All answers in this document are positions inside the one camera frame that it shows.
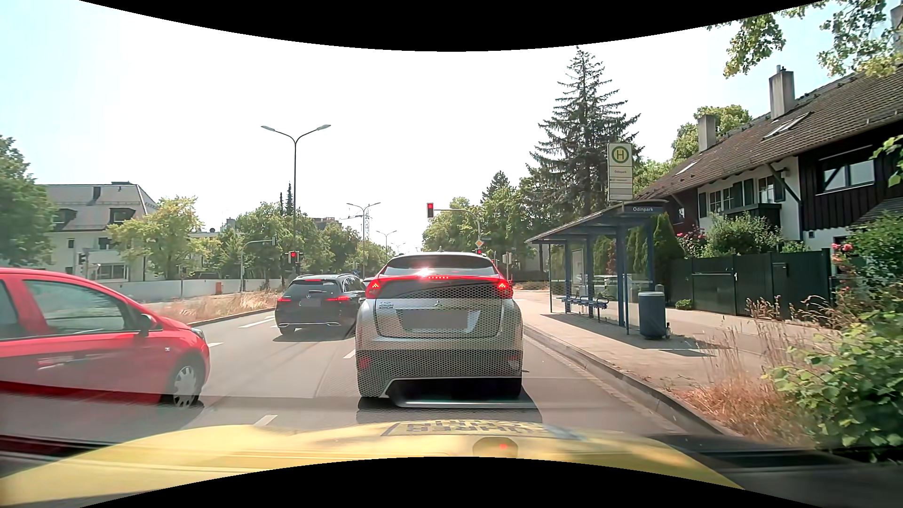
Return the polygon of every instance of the rear window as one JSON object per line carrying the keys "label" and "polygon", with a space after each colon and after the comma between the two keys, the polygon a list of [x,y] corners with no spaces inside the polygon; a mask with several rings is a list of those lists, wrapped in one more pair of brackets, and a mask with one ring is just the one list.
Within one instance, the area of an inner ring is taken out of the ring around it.
{"label": "rear window", "polygon": [[409,256],[386,265],[384,275],[497,275],[492,261],[476,256]]}
{"label": "rear window", "polygon": [[285,296],[306,296],[311,291],[323,291],[325,293],[333,294],[339,292],[339,286],[334,280],[294,280],[285,290]]}

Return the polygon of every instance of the sidewalk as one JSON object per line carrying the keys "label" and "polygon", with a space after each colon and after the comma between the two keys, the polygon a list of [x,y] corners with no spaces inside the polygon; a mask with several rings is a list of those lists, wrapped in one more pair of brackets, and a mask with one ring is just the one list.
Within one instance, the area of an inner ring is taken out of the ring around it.
{"label": "sidewalk", "polygon": [[602,322],[590,319],[584,309],[564,313],[561,301],[553,296],[549,312],[548,291],[515,292],[524,325],[580,349],[608,365],[651,383],[659,389],[687,390],[711,385],[726,375],[744,372],[758,377],[768,365],[768,347],[783,351],[787,344],[768,342],[760,327],[785,327],[797,341],[807,342],[812,332],[803,326],[783,325],[722,316],[700,311],[667,309],[672,336],[669,340],[649,340],[639,334],[636,304],[631,304],[631,330],[617,326],[618,307],[613,303],[602,312]]}

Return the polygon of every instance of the car window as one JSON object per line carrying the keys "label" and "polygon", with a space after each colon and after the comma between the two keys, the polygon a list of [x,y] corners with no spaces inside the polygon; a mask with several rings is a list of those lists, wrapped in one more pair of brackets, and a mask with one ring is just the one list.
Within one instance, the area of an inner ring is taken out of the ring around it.
{"label": "car window", "polygon": [[340,292],[339,285],[336,284],[335,280],[306,278],[292,281],[292,284],[285,290],[285,296],[307,296],[311,291],[322,291],[330,295]]}
{"label": "car window", "polygon": [[388,262],[384,275],[497,275],[492,261],[477,256],[406,256]]}
{"label": "car window", "polygon": [[25,337],[27,333],[19,325],[19,315],[13,306],[13,299],[0,280],[0,340]]}
{"label": "car window", "polygon": [[126,305],[106,293],[49,280],[26,280],[25,285],[56,334],[129,330]]}

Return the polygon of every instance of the dark fence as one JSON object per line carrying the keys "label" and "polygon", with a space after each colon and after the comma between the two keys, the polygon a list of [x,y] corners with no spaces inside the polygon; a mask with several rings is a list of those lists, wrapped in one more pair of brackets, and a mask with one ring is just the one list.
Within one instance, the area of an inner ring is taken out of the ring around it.
{"label": "dark fence", "polygon": [[832,301],[831,251],[754,254],[724,258],[679,259],[671,265],[669,303],[692,300],[694,308],[728,315],[749,315],[747,299],[769,303],[780,296],[780,313]]}

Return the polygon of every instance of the license plate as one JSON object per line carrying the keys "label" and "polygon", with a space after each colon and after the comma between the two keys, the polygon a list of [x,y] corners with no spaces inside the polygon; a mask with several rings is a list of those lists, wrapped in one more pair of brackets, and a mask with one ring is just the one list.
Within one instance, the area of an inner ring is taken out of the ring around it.
{"label": "license plate", "polygon": [[414,330],[463,330],[467,328],[467,311],[405,310],[405,328]]}

